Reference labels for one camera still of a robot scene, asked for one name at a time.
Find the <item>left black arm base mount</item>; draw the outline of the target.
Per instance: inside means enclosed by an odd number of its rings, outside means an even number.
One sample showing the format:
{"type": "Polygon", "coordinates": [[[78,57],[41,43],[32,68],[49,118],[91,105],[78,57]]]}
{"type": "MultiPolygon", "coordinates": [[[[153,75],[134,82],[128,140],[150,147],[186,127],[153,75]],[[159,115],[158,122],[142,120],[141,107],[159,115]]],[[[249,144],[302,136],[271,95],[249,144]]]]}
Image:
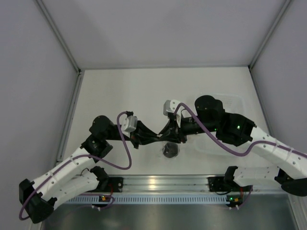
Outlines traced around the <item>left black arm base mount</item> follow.
{"type": "Polygon", "coordinates": [[[123,177],[110,177],[106,186],[106,192],[122,193],[123,182],[123,177]]]}

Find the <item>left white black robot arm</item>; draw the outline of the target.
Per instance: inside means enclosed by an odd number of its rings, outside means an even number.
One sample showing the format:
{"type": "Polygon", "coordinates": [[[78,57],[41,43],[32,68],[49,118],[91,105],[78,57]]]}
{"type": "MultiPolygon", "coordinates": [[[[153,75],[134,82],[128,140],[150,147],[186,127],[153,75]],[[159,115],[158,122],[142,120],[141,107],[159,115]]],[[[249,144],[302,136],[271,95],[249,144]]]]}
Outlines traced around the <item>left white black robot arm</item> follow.
{"type": "Polygon", "coordinates": [[[34,180],[20,182],[20,220],[30,219],[34,224],[40,223],[69,199],[87,191],[106,190],[109,177],[104,168],[97,165],[98,162],[128,170],[132,167],[128,141],[134,148],[160,141],[158,134],[128,111],[120,113],[115,124],[104,115],[96,117],[89,131],[90,136],[64,161],[34,180]],[[113,149],[110,140],[122,141],[128,157],[127,166],[104,159],[113,149]]]}

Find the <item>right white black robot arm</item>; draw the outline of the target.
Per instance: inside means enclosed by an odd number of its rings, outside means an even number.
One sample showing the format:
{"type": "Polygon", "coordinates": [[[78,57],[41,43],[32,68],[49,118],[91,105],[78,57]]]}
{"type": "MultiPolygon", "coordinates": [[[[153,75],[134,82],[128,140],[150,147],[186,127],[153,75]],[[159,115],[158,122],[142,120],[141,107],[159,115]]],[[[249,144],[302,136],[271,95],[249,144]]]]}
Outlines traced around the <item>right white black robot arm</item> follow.
{"type": "Polygon", "coordinates": [[[206,133],[232,155],[244,157],[253,152],[271,163],[270,167],[229,166],[223,178],[229,190],[253,185],[279,186],[291,195],[307,195],[305,153],[278,141],[245,116],[226,112],[223,103],[210,95],[197,98],[194,105],[195,113],[180,101],[167,100],[163,114],[169,121],[159,135],[184,143],[188,135],[206,133]]]}

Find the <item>black fake food piece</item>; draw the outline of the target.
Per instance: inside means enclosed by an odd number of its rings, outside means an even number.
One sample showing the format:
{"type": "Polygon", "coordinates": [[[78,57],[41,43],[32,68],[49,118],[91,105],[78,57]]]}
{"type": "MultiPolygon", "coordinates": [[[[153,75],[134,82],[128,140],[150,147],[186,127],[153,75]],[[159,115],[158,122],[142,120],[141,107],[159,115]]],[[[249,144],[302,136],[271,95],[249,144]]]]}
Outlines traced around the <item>black fake food piece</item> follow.
{"type": "Polygon", "coordinates": [[[179,146],[177,143],[167,142],[163,147],[163,155],[167,158],[176,157],[179,154],[179,146]]]}

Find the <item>clear zip top bag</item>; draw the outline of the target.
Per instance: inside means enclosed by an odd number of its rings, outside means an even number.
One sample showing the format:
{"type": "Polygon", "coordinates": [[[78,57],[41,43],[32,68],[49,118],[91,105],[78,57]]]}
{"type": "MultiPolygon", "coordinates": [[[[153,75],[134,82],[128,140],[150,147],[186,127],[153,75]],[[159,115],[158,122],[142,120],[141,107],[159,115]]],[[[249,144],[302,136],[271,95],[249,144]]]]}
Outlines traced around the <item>clear zip top bag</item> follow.
{"type": "Polygon", "coordinates": [[[159,142],[163,142],[163,155],[168,159],[177,157],[180,152],[179,144],[181,143],[181,139],[178,135],[172,135],[169,133],[159,134],[158,137],[159,142]]]}

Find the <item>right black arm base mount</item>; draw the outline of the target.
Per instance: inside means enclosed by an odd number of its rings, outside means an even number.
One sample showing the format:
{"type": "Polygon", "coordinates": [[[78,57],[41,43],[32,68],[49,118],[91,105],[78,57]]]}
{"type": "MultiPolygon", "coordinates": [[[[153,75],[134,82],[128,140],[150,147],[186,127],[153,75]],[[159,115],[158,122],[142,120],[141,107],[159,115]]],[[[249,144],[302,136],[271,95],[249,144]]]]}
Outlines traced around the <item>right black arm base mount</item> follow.
{"type": "Polygon", "coordinates": [[[228,192],[223,176],[208,177],[208,186],[210,192],[228,192]]]}

